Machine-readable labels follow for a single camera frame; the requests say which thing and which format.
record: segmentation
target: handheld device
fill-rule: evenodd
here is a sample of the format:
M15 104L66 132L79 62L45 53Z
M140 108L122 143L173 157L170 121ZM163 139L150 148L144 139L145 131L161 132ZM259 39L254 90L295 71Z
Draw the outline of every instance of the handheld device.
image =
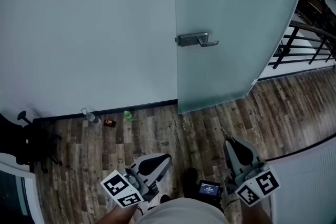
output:
M215 183L215 182L210 182L210 181L205 181L205 180L200 180L199 181L199 191L198 194L200 195L207 195L212 198L220 197L222 194L220 183Z

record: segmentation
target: person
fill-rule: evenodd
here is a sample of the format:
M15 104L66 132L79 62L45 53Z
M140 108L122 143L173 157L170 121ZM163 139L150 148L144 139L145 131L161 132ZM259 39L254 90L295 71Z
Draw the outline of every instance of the person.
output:
M172 200L168 195L163 195L160 204L148 210L136 224L224 224L229 223L222 208L216 202L200 200L196 193L197 171L189 168L182 180L184 198ZM97 224L128 224L133 217L138 205L126 208L115 207ZM243 224L271 224L267 214L258 203L253 207L241 202Z

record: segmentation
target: black cable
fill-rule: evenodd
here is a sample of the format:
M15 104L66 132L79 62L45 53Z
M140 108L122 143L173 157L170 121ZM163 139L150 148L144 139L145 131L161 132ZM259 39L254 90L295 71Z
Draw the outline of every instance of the black cable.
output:
M238 198L238 199L235 199L235 200L233 200L233 201L229 201L229 202L226 204L226 206L224 207L224 210L225 210L225 208L228 207L231 203L233 203L233 202L235 202L235 201L237 201L237 200L239 200L239 198Z
M141 212L141 214L143 215L143 212L141 210L141 208L139 206L137 206L137 209Z

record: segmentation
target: black metal railing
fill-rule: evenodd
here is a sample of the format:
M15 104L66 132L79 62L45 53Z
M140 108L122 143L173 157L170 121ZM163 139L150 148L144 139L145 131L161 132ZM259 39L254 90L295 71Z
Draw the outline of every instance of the black metal railing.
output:
M334 57L336 55L336 36L323 31L319 28L312 27L310 25L306 25L300 22L297 22L295 20L292 20L289 24L290 27L293 27L293 32L291 35L284 35L284 38L288 38L287 44L283 44L282 42L278 46L278 49L276 53L273 55L273 57L278 57L276 62L270 62L268 63L269 66L273 66L273 69L276 69L280 64L283 63L293 63L293 62L309 62L311 64L313 61L322 61L325 60L328 62L331 57ZM310 32L315 33L319 38L308 38L308 37L299 37L297 36L298 31L307 30ZM292 45L293 41L295 39L301 39L301 40L308 40L308 41L316 41L320 42L320 46L299 46L299 45ZM296 48L296 49L315 49L316 52L314 54L290 54L290 49ZM316 58L316 56L328 56L325 58ZM311 59L299 59L299 60L284 60L284 57L289 56L312 56Z

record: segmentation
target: wooden floor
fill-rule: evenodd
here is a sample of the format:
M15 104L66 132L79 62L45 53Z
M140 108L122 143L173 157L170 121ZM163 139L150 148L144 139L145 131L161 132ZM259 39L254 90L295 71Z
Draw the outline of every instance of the wooden floor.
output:
M324 69L257 83L247 97L182 115L163 106L123 114L115 129L88 124L84 119L46 122L60 134L59 156L64 165L48 162L48 174L36 168L45 223L94 223L113 207L100 181L114 169L130 165L142 154L169 153L173 165L159 183L160 193L182 195L181 174L195 167L200 178L224 183L223 127L233 137L252 143L263 159L290 153L336 132L336 71ZM151 205L158 203L154 199ZM232 197L224 195L223 205ZM239 223L239 203L225 209ZM140 216L137 210L134 218Z

